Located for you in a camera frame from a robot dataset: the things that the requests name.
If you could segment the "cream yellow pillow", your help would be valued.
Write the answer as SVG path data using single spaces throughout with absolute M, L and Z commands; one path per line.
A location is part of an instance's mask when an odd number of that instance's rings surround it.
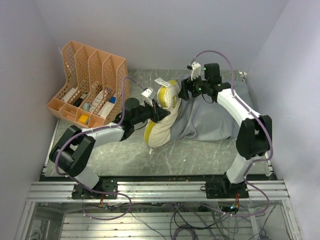
M 176 79 L 154 80 L 158 85 L 155 102 L 159 106 L 157 118 L 149 119 L 144 130 L 144 141 L 150 148 L 165 145 L 171 140 L 171 127 L 181 114 L 182 99 L 179 97 L 180 86 Z

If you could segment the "grey pillowcase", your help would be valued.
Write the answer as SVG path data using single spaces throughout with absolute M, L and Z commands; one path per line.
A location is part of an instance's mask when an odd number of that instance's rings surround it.
M 180 115 L 170 128 L 170 140 L 187 138 L 200 142 L 235 139 L 239 125 L 218 103 L 208 103 L 209 97 L 198 96 L 182 100 Z

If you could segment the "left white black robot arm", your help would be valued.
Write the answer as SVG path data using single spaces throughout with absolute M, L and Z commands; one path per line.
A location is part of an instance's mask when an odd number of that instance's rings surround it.
M 122 106 L 122 112 L 115 120 L 102 127 L 81 129 L 70 126 L 51 149 L 49 160 L 56 169 L 63 170 L 67 176 L 74 178 L 84 186 L 85 194 L 96 199 L 102 193 L 102 180 L 88 166 L 94 148 L 121 142 L 135 131 L 135 125 L 151 120 L 154 123 L 169 116 L 170 112 L 158 105 L 155 100 L 141 105 L 136 98 L 128 98 Z

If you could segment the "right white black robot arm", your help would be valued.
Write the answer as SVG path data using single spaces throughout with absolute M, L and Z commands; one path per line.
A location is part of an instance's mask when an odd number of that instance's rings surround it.
M 239 97 L 231 83 L 222 81 L 217 63 L 201 66 L 193 62 L 187 68 L 190 70 L 190 77 L 182 80 L 178 96 L 187 101 L 190 97 L 208 95 L 239 126 L 237 155 L 218 182 L 221 194 L 231 198 L 245 187 L 245 179 L 253 164 L 272 149 L 272 119 L 269 115 L 260 115 L 254 111 Z

